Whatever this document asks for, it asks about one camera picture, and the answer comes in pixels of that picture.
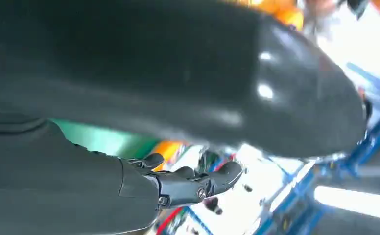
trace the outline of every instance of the red stripe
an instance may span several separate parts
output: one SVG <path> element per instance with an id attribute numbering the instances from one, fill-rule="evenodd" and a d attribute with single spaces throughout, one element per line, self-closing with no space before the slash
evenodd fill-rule
<path id="1" fill-rule="evenodd" d="M 161 235 L 163 230 L 167 227 L 167 225 L 181 212 L 183 208 L 179 207 L 171 215 L 158 227 L 157 235 Z"/>

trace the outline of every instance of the fluorescent light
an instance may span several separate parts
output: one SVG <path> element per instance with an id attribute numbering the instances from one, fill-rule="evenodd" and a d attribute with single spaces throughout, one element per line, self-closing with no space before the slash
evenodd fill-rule
<path id="1" fill-rule="evenodd" d="M 318 186 L 314 198 L 326 205 L 380 218 L 380 195 Z"/>

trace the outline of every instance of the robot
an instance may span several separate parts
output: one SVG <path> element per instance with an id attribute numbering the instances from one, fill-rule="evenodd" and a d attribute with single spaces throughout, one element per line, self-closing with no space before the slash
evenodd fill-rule
<path id="1" fill-rule="evenodd" d="M 121 234 L 225 192 L 241 168 L 152 172 L 48 118 L 291 158 L 365 132 L 353 84 L 273 17 L 216 1 L 0 1 L 0 235 Z"/>

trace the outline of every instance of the robotic finger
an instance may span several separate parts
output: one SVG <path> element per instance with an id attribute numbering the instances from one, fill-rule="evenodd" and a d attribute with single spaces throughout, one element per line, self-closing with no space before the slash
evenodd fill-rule
<path id="1" fill-rule="evenodd" d="M 151 169 L 160 162 L 160 154 L 151 154 L 142 160 L 129 160 L 140 169 Z M 159 208 L 172 208 L 196 204 L 207 197 L 226 192 L 238 181 L 242 168 L 236 162 L 226 163 L 219 171 L 196 175 L 189 167 L 182 167 L 176 172 L 143 172 L 143 176 L 153 181 L 159 190 Z"/>

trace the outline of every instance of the blue metal frame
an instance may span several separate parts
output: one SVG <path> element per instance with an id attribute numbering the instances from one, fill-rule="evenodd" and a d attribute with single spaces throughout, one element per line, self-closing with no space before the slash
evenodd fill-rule
<path id="1" fill-rule="evenodd" d="M 373 153 L 380 147 L 380 120 L 379 122 L 370 130 L 364 141 L 353 151 L 347 160 L 339 161 L 337 163 L 338 169 L 340 171 L 346 170 L 348 173 L 358 176 L 358 166 L 366 163 Z M 326 164 L 322 166 L 323 169 L 330 169 L 331 164 Z M 315 174 L 312 170 L 307 173 L 304 179 L 293 187 L 290 194 L 285 198 L 285 200 L 275 209 L 274 214 L 285 214 L 287 209 L 295 203 L 298 199 L 306 196 L 309 186 L 316 180 L 317 177 L 322 176 L 324 172 Z M 318 209 L 317 212 L 313 212 L 311 206 L 307 209 L 300 218 L 297 219 L 290 229 L 288 229 L 287 234 L 296 234 L 300 229 L 304 231 L 302 234 L 309 234 L 312 229 L 317 225 L 318 221 L 324 214 L 322 209 Z M 255 231 L 255 235 L 267 234 L 272 228 L 277 226 L 276 222 L 272 217 L 268 218 L 259 228 Z"/>

